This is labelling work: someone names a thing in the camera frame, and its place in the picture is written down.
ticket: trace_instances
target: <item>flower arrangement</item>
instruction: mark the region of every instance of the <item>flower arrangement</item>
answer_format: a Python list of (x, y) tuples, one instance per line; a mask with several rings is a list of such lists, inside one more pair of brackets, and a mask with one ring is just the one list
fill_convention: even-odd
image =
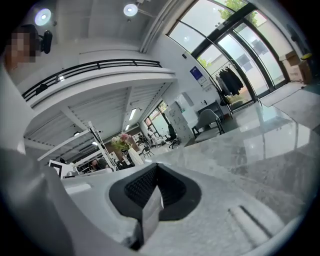
[(127, 133), (120, 133), (118, 136), (113, 137), (111, 140), (111, 144), (117, 150), (128, 150), (131, 148), (131, 144), (128, 142), (132, 136)]

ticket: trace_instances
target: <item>white ceiling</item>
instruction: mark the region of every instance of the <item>white ceiling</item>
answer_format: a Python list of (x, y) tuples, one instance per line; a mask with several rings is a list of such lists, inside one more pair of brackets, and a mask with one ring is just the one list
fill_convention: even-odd
[(135, 0), (44, 0), (30, 10), (24, 23), (34, 23), (38, 10), (49, 8), (52, 13), (50, 22), (36, 28), (40, 34), (50, 30), (53, 44), (87, 38), (142, 42), (167, 1), (144, 0), (138, 7), (144, 13), (138, 12), (129, 18), (123, 9), (127, 4), (135, 4)]
[[(39, 158), (46, 152), (40, 149), (41, 145), (55, 147), (72, 138), (75, 132), (87, 129), (89, 121), (98, 131), (101, 131), (100, 136), (103, 140), (123, 131), (128, 124), (133, 127), (144, 114), (151, 110), (168, 86), (169, 84), (151, 84), (121, 88), (87, 100), (73, 102), (72, 105), (61, 106), (61, 110), (55, 112), (43, 113), (40, 118), (31, 121), (24, 135), (25, 139), (38, 143), (40, 147), (31, 148), (26, 145), (26, 152), (34, 158)], [(77, 122), (65, 113), (65, 107), (71, 111), (71, 115), (77, 119)], [(132, 109), (136, 109), (136, 112), (133, 119), (129, 121)], [(68, 161), (79, 157), (96, 148), (92, 145), (93, 141), (93, 136), (87, 133), (41, 162), (46, 164), (50, 159), (58, 160), (62, 157)]]

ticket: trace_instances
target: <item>metal railing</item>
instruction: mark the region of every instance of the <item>metal railing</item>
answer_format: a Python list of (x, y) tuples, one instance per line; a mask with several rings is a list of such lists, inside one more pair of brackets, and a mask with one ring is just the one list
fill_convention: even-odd
[(61, 70), (60, 72), (48, 76), (46, 79), (38, 82), (36, 85), (32, 86), (30, 89), (24, 92), (22, 94), (22, 97), (25, 99), (25, 101), (29, 101), (31, 98), (42, 93), (50, 86), (56, 85), (57, 83), (62, 82), (67, 78), (93, 70), (125, 66), (145, 66), (162, 68), (159, 61), (147, 59), (118, 58), (88, 62), (66, 68), (64, 70)]

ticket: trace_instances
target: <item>cardboard box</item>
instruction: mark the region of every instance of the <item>cardboard box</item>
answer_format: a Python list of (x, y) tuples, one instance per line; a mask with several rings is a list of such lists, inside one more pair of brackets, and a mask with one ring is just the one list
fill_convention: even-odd
[(287, 54), (280, 56), (279, 60), (283, 62), (284, 65), (295, 66), (300, 63), (300, 59), (294, 50), (288, 52)]
[(291, 81), (309, 84), (312, 80), (312, 74), (306, 60), (302, 61), (299, 65), (289, 67), (287, 71)]

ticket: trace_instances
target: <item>ceiling light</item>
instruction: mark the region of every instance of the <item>ceiling light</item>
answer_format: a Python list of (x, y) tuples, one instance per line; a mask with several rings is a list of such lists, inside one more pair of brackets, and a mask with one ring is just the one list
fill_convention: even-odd
[(134, 118), (134, 114), (135, 114), (136, 110), (137, 110), (136, 108), (132, 109), (131, 114), (130, 114), (130, 117), (129, 117), (129, 121), (130, 121), (132, 118)]
[(34, 23), (43, 26), (48, 23), (51, 18), (51, 11), (47, 8), (41, 9), (34, 17)]
[(135, 16), (138, 12), (138, 7), (133, 4), (133, 3), (130, 3), (130, 4), (127, 4), (124, 8), (123, 8), (123, 12), (126, 16), (128, 17), (132, 17), (132, 16)]

